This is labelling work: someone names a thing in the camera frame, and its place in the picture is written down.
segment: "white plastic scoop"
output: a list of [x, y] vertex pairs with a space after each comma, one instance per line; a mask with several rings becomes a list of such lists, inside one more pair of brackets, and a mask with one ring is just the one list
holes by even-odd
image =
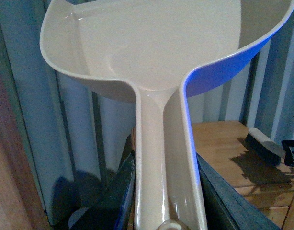
[[46, 62], [102, 96], [136, 102], [136, 229], [207, 228], [186, 96], [235, 76], [293, 7], [294, 0], [52, 0], [40, 39]]

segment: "scoop handle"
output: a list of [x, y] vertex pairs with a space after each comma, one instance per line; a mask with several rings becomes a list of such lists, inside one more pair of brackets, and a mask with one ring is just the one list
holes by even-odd
[[136, 104], [136, 172], [136, 229], [158, 229], [170, 219], [190, 229], [207, 229], [182, 89], [140, 91]]

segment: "wooden shelf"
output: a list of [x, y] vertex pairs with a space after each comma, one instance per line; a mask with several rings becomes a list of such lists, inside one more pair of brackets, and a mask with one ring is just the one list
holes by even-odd
[[49, 230], [0, 75], [0, 230]]
[[196, 151], [241, 195], [284, 230], [294, 230], [294, 168], [267, 165], [247, 150], [238, 121], [192, 124]]

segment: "scrub brush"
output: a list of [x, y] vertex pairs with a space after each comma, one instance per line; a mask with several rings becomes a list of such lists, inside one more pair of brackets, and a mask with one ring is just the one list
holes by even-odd
[[253, 150], [265, 162], [272, 166], [280, 165], [281, 158], [285, 157], [284, 149], [257, 128], [249, 129], [245, 142], [248, 144], [250, 150]]

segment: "brush bristles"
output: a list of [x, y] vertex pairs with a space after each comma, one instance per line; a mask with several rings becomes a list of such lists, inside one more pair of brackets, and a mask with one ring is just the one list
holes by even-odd
[[266, 163], [272, 166], [278, 166], [281, 162], [281, 157], [269, 151], [259, 141], [257, 141], [250, 133], [248, 133], [246, 143], [259, 157], [261, 157]]

